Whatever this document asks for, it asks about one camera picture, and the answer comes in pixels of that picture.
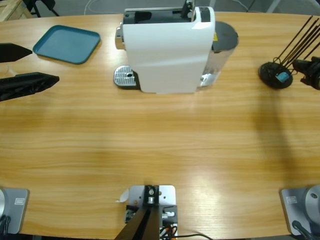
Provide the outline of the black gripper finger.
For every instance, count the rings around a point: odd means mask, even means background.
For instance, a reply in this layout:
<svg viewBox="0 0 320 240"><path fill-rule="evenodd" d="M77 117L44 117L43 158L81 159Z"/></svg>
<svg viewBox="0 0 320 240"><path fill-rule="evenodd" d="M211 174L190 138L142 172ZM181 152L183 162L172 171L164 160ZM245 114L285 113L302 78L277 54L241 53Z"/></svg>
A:
<svg viewBox="0 0 320 240"><path fill-rule="evenodd" d="M0 62L8 63L15 62L22 59L33 52L23 46L14 43L1 43L0 44Z"/></svg>
<svg viewBox="0 0 320 240"><path fill-rule="evenodd" d="M0 79L0 101L25 97L51 88L59 76L30 72Z"/></svg>
<svg viewBox="0 0 320 240"><path fill-rule="evenodd" d="M320 75L305 75L303 78L300 79L300 82L311 86L316 90L320 90Z"/></svg>
<svg viewBox="0 0 320 240"><path fill-rule="evenodd" d="M292 66L294 70L305 76L313 76L320 72L320 58L313 56L311 60L295 59Z"/></svg>

